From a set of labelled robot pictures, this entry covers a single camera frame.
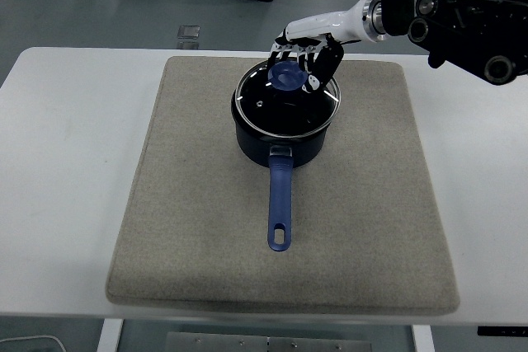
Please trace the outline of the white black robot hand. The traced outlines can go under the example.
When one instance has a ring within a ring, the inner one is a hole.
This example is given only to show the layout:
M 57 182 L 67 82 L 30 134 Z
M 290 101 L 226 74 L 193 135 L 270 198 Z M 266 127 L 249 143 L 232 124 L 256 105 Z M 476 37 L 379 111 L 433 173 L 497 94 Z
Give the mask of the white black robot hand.
M 308 74 L 303 91 L 313 93 L 326 86 L 344 55 L 343 45 L 383 38 L 376 28 L 380 0 L 359 0 L 347 11 L 329 12 L 292 21 L 275 38 L 267 66 L 288 58 L 295 49 L 299 68 Z

